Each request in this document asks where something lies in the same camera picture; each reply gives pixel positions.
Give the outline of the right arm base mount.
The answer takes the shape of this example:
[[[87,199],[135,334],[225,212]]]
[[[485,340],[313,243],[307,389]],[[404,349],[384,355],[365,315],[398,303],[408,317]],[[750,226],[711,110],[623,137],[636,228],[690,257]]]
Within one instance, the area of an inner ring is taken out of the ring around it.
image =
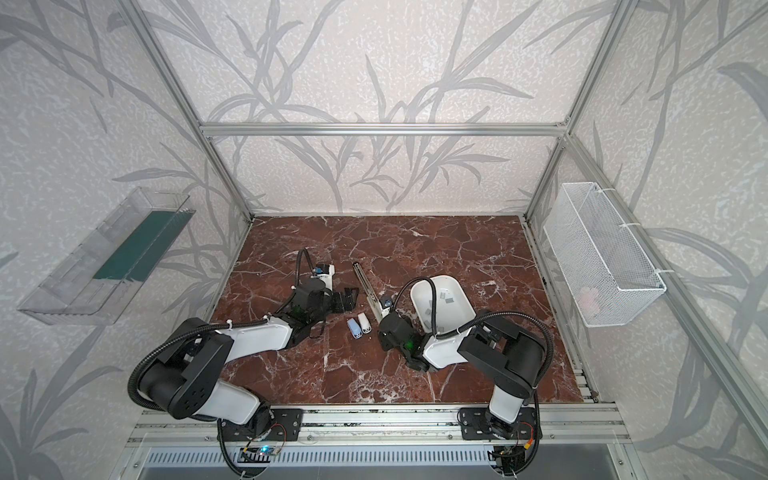
[[[463,440],[512,440],[517,442],[539,440],[538,411],[523,406],[513,422],[493,416],[488,408],[465,407],[457,414]]]

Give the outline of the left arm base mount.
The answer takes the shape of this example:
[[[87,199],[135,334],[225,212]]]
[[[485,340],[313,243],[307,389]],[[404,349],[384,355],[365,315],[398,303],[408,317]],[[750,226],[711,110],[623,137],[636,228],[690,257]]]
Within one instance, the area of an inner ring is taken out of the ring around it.
[[[245,425],[223,421],[219,435],[225,442],[295,442],[302,427],[304,411],[299,408],[259,410]]]

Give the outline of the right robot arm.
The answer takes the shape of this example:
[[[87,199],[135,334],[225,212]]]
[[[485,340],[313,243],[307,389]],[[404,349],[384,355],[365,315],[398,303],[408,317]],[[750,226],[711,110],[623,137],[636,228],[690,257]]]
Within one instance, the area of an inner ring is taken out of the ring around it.
[[[385,351],[396,350],[416,371],[468,363],[494,388],[484,409],[462,408],[458,420],[465,440],[538,438],[537,388],[554,355],[551,331],[517,311],[475,311],[458,280],[448,275],[417,277],[402,289],[410,294],[423,330],[394,306],[379,321]]]

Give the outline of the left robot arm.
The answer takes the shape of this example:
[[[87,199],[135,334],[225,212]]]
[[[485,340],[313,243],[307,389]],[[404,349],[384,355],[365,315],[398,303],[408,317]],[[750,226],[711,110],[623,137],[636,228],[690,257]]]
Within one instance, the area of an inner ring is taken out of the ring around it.
[[[333,288],[335,267],[310,264],[301,278],[296,264],[288,299],[273,313],[247,323],[212,324],[189,318],[131,372],[127,393],[145,409],[164,411],[175,419],[234,425],[250,437],[261,437],[274,424],[269,404],[257,394],[221,379],[225,367],[240,358],[298,346],[315,325],[331,315],[353,311],[359,289]]]

